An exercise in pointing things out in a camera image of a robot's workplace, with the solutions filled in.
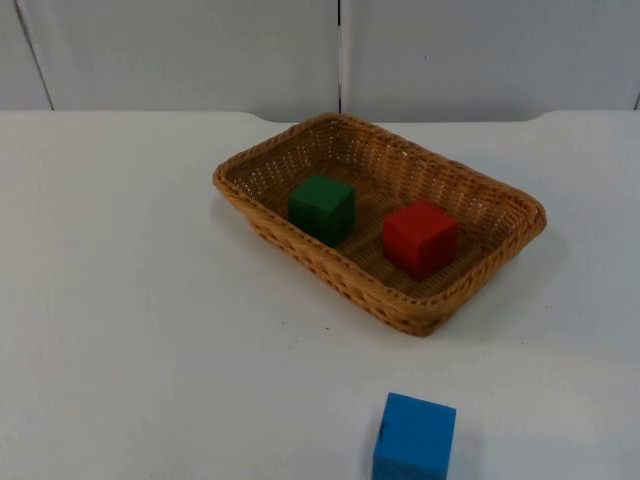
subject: wooden block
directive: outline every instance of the wooden block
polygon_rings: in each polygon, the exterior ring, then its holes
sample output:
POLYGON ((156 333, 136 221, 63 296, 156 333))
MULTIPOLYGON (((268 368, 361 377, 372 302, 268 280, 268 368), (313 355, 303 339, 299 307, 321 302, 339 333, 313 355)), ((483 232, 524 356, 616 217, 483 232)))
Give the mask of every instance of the wooden block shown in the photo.
POLYGON ((373 480, 445 480, 456 410, 390 393, 373 453, 373 480))
POLYGON ((384 219, 384 254, 416 281, 455 258, 458 222, 440 208, 418 200, 384 219))
POLYGON ((313 175, 289 195, 289 221, 322 243, 335 247, 353 228, 355 199, 352 185, 313 175))

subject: table surface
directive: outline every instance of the table surface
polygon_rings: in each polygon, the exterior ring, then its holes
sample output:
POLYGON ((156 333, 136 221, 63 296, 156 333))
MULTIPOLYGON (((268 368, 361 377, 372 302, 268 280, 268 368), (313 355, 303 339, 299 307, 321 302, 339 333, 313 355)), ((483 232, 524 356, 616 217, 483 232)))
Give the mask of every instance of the table surface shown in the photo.
POLYGON ((450 479, 640 470, 640 114, 388 124, 547 230, 427 339, 258 236, 239 113, 0 114, 0 477, 364 479, 387 392, 458 409, 450 479))

